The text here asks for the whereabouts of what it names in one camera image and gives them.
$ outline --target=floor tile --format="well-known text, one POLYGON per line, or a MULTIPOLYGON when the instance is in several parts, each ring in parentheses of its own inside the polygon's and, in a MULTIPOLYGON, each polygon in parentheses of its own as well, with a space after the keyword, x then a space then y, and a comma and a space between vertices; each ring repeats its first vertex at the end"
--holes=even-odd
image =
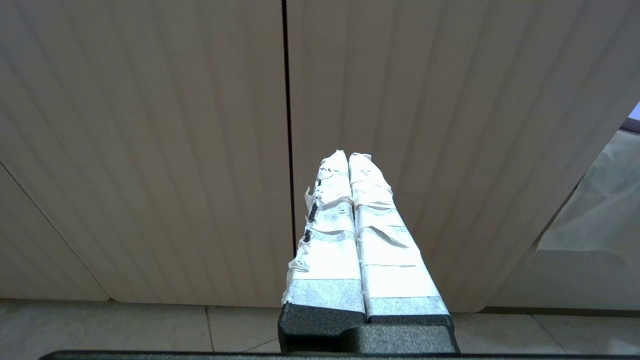
POLYGON ((464 354, 563 354, 529 315, 452 314, 464 354))
POLYGON ((278 340, 271 340, 266 344, 262 344, 255 348, 251 348, 246 352, 280 352, 280 342, 278 340))
POLYGON ((207 306, 213 348, 241 352, 278 338, 280 308, 207 306))
POLYGON ((211 351, 204 306, 0 301, 0 354, 55 350, 211 351))
POLYGON ((535 315, 567 354, 640 354, 640 318, 535 315))

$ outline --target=tile floor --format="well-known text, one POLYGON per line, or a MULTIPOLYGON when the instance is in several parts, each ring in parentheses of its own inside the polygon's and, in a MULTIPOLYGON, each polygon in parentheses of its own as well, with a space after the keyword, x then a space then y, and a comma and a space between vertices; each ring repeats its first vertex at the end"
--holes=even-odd
MULTIPOLYGON (((0 300, 0 359, 60 349, 278 352, 279 309, 0 300)), ((454 314, 466 353, 640 354, 640 318, 454 314)))

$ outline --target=cabinet door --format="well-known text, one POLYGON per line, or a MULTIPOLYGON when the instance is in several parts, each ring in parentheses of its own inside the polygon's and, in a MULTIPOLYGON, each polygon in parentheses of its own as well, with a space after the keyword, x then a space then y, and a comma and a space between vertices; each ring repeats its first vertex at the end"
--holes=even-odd
POLYGON ((0 158, 108 294, 278 306, 281 2, 0 6, 0 158))
POLYGON ((0 166, 0 299, 109 297, 0 166))
POLYGON ((371 153, 447 305, 482 309, 637 103, 639 16, 637 1, 287 1, 295 194, 335 149, 371 153))

